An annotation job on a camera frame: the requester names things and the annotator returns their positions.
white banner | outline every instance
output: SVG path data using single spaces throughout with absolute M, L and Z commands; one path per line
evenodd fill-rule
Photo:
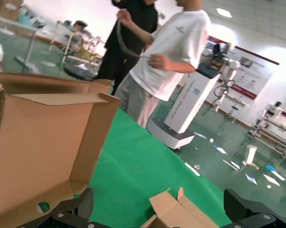
M 218 43 L 224 44 L 225 42 L 210 37 L 207 47 L 211 48 Z M 234 77 L 236 86 L 233 89 L 251 99 L 255 99 L 261 93 L 279 65 L 240 47 L 235 47 L 229 51 L 228 56 L 241 64 Z

person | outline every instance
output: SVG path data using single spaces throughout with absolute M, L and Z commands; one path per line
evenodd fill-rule
M 183 74 L 193 73 L 208 40 L 210 19 L 201 9 L 201 0 L 176 0 L 183 11 L 172 16 L 150 34 L 140 29 L 129 12 L 118 12 L 121 23 L 146 44 L 144 53 L 116 91 L 120 108 L 145 128 L 160 100 L 168 101 Z
M 143 30 L 154 32 L 158 27 L 158 12 L 154 3 L 157 0 L 112 0 L 114 6 L 127 9 L 133 21 Z M 147 48 L 128 28 L 121 26 L 121 35 L 127 48 L 140 55 L 143 48 Z M 107 49 L 96 79 L 114 80 L 112 95 L 127 75 L 129 70 L 138 62 L 138 58 L 125 54 L 119 45 L 117 38 L 117 22 L 105 43 Z

gray cable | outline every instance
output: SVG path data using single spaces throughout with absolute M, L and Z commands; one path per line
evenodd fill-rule
M 120 20 L 118 20 L 118 23 L 117 23 L 116 34 L 118 37 L 118 42 L 120 44 L 120 47 L 124 53 L 126 53 L 130 56 L 136 57 L 136 58 L 147 58 L 147 59 L 151 58 L 150 56 L 140 56 L 140 55 L 134 53 L 132 50 L 129 50 L 127 48 L 126 44 L 123 41 L 122 34 L 121 34 L 121 21 Z

table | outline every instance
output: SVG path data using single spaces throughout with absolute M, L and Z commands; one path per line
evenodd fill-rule
M 240 99 L 232 96 L 232 95 L 226 95 L 227 99 L 239 104 L 241 107 L 245 107 L 245 106 L 249 106 L 249 104 L 244 103 L 243 101 L 241 101 Z
M 149 198 L 170 188 L 185 195 L 218 226 L 230 223 L 223 193 L 196 176 L 170 149 L 118 110 L 89 187 L 92 221 L 115 228 L 140 227 L 153 215 Z

white robot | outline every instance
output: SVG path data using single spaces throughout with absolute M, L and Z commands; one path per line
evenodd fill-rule
M 227 93 L 224 88 L 233 85 L 239 62 L 228 58 L 230 46 L 227 44 L 222 52 L 219 44 L 214 46 L 213 51 L 204 50 L 197 71 L 189 75 L 168 116 L 165 119 L 153 118 L 148 122 L 146 129 L 171 149 L 181 148 L 192 141 L 195 134 L 187 128 L 219 77 L 225 73 L 224 86 L 220 86 L 222 89 L 218 99 L 213 103 L 215 110 L 219 109 Z

